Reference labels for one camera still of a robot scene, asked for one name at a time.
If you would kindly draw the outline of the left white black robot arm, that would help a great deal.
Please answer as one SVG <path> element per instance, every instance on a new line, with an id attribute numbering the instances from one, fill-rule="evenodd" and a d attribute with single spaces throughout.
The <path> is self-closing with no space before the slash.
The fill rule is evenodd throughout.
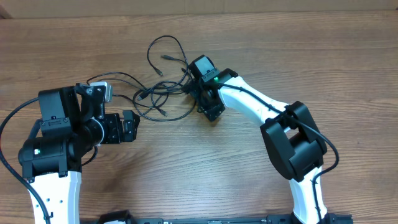
<path id="1" fill-rule="evenodd" d="M 79 223 L 83 156 L 102 144 L 136 139 L 139 115 L 105 112 L 112 95 L 107 82 L 39 92 L 42 117 L 18 154 L 36 223 Z"/>

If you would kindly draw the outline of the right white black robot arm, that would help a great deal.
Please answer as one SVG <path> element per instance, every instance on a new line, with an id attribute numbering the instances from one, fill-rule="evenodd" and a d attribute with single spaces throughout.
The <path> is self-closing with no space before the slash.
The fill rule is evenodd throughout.
<path id="1" fill-rule="evenodd" d="M 320 189 L 325 141 L 301 102 L 289 105 L 269 98 L 249 86 L 237 72 L 218 70 L 201 55 L 188 65 L 193 75 L 185 92 L 198 102 L 198 112 L 209 121 L 232 108 L 256 123 L 276 171 L 289 181 L 293 214 L 299 223 L 324 223 L 327 209 Z"/>

